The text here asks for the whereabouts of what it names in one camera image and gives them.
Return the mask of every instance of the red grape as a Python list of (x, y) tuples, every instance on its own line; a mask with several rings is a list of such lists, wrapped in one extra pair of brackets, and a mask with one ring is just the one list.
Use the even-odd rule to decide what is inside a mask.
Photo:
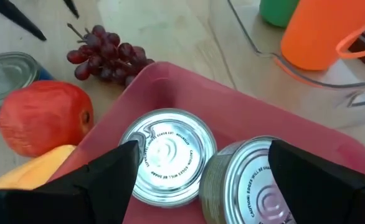
[(135, 55), (133, 46), (129, 43), (120, 44), (118, 47), (118, 55), (123, 61), (129, 61)]
[(87, 55), (87, 56), (91, 56), (94, 54), (94, 51), (92, 51), (90, 49), (89, 46), (87, 45), (81, 45), (79, 48), (78, 48), (78, 51), (84, 55)]
[(111, 43), (105, 43), (101, 47), (101, 55), (105, 58), (113, 58), (117, 56), (117, 50)]
[(134, 46), (133, 49), (134, 49), (135, 54), (137, 54), (137, 55), (141, 55), (141, 54), (145, 55), (144, 48), (139, 47), (139, 46)]
[(99, 55), (93, 55), (88, 60), (89, 69), (96, 69), (101, 67), (101, 65), (102, 65), (102, 58)]
[(100, 38), (93, 34), (87, 34), (86, 43), (87, 46), (89, 46), (93, 50), (97, 50), (101, 47)]
[(155, 61), (153, 59), (146, 59), (147, 65), (152, 64), (152, 63), (155, 63)]
[(122, 62), (121, 60), (118, 60), (117, 58), (112, 58), (111, 60), (108, 61), (109, 67), (110, 68), (121, 68), (123, 70), (130, 71), (132, 70), (132, 67), (127, 64), (126, 62)]
[(83, 64), (77, 66), (77, 68), (75, 69), (75, 77), (78, 80), (83, 81), (90, 77), (90, 72), (88, 71), (87, 65), (87, 62), (84, 62)]
[(107, 41), (109, 41), (109, 43), (113, 44), (115, 47), (118, 47), (120, 44), (120, 37), (116, 33), (108, 33)]
[(67, 60), (72, 64), (80, 64), (88, 59), (88, 56), (78, 50), (71, 50), (66, 55)]
[(123, 85), (125, 83), (125, 79), (127, 77), (127, 72), (125, 72), (121, 68), (117, 68), (112, 73), (112, 79), (117, 82), (117, 84)]
[(137, 66), (135, 67), (135, 75), (138, 75), (144, 68), (146, 65), (141, 65), (141, 66)]
[(95, 25), (91, 31), (92, 34), (96, 35), (97, 37), (101, 38), (106, 34), (105, 28), (101, 25)]
[(147, 65), (145, 55), (136, 55), (130, 58), (130, 63), (135, 67), (142, 67)]
[(112, 80), (113, 71), (110, 68), (104, 67), (99, 78), (103, 81), (110, 82)]
[(130, 83), (132, 83), (132, 81), (134, 80), (134, 76), (133, 75), (129, 75), (126, 77), (126, 81), (125, 81), (125, 86), (128, 87), (130, 85)]
[(102, 73), (102, 68), (89, 68), (91, 75), (99, 76)]

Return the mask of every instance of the blue can label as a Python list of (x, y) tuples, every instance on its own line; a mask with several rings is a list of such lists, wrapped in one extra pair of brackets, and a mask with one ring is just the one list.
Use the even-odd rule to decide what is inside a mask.
[(43, 67), (40, 68), (39, 80), (55, 80), (52, 75)]

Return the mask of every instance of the black tool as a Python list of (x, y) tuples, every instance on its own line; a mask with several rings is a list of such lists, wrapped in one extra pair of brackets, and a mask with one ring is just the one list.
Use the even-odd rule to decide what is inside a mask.
[(139, 162), (129, 141), (35, 190), (0, 190), (0, 224), (122, 223)]
[(73, 13), (73, 15), (75, 15), (76, 19), (78, 19), (79, 14), (78, 14), (78, 11), (76, 9), (76, 6), (75, 6), (75, 3), (73, 2), (73, 0), (64, 0), (64, 3), (69, 8), (69, 10)]
[[(73, 3), (73, 0), (64, 0), (70, 11), (75, 15), (76, 18), (79, 17), (78, 11)], [(0, 0), (0, 13), (7, 17), (9, 20), (13, 21), (17, 25), (21, 26), (23, 29), (29, 31), (35, 37), (40, 40), (47, 40), (41, 30), (34, 25), (13, 3), (8, 0)]]
[(281, 140), (268, 161), (297, 224), (365, 224), (365, 175)]

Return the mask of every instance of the metal can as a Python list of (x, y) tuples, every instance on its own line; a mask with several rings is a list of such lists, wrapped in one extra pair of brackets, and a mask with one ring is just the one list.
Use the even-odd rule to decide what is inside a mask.
[(53, 78), (30, 55), (22, 52), (0, 54), (0, 107), (10, 92), (37, 80)]
[(236, 142), (210, 159), (199, 187), (208, 223), (296, 223), (268, 164), (275, 139), (260, 136)]
[(163, 208), (185, 205), (197, 197), (202, 172), (217, 149), (202, 120), (179, 109), (155, 110), (135, 121), (120, 144), (130, 140), (141, 146), (134, 197)]

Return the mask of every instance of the pink tray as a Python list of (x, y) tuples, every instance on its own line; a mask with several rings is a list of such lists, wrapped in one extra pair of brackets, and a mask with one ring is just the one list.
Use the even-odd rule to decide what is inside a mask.
[[(181, 108), (204, 120), (218, 149), (260, 135), (297, 147), (365, 174), (365, 147), (353, 138), (244, 95), (171, 63), (148, 66), (90, 131), (52, 179), (117, 147), (127, 127), (159, 108)], [(152, 207), (131, 198), (124, 223), (205, 223), (198, 200), (181, 208)]]

